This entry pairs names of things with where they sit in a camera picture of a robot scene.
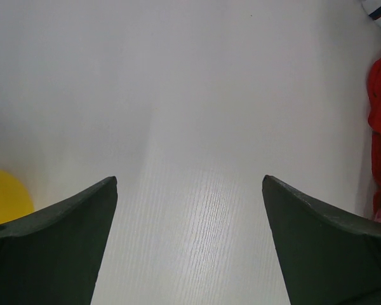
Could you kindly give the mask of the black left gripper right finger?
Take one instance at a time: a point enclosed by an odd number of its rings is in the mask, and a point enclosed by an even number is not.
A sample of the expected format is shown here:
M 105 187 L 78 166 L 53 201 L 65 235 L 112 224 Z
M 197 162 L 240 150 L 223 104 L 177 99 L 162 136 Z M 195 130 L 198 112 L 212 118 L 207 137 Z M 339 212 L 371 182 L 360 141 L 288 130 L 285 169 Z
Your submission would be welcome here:
M 381 223 L 270 175 L 262 194 L 291 304 L 381 304 Z

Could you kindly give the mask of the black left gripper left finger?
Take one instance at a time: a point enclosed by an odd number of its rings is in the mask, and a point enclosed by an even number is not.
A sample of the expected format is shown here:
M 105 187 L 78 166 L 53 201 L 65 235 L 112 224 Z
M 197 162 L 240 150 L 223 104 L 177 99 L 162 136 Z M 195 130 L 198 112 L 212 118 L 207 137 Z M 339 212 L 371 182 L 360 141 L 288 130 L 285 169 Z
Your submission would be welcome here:
M 0 224 L 0 304 L 90 304 L 116 205 L 107 177 Z

